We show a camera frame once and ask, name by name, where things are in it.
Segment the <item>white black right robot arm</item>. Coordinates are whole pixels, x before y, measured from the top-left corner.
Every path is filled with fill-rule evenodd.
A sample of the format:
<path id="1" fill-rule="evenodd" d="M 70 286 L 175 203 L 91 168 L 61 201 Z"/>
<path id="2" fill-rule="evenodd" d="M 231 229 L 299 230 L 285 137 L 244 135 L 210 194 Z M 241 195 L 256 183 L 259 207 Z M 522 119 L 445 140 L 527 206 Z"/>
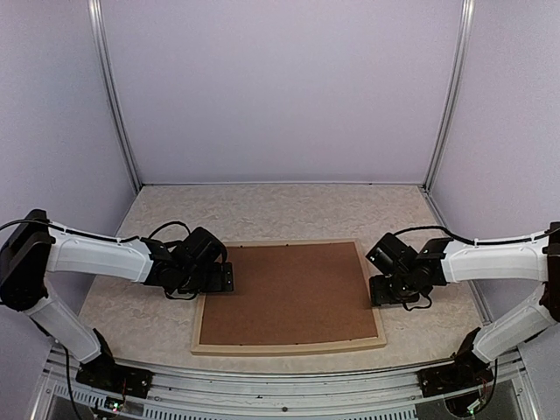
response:
<path id="1" fill-rule="evenodd" d="M 559 323 L 559 224 L 517 237 L 467 239 L 444 229 L 416 250 L 402 233 L 386 233 L 368 252 L 378 270 L 369 280 L 374 307 L 413 312 L 438 287 L 463 283 L 525 283 L 527 295 L 485 326 L 469 332 L 440 377 L 458 389 L 486 377 L 502 354 Z"/>

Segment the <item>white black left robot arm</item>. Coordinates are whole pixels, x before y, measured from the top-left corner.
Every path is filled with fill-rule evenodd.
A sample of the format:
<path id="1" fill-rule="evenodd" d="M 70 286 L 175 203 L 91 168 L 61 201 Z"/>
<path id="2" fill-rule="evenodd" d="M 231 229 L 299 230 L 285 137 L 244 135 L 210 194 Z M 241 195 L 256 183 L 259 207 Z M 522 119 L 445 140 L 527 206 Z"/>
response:
<path id="1" fill-rule="evenodd" d="M 33 209 L 1 229 L 10 231 L 1 247 L 1 304 L 58 341 L 79 362 L 80 375 L 104 389 L 116 388 L 125 368 L 103 335 L 79 320 L 54 281 L 113 277 L 184 301 L 234 289 L 227 248 L 203 227 L 175 241 L 158 240 L 160 227 L 148 236 L 114 237 L 58 224 Z"/>

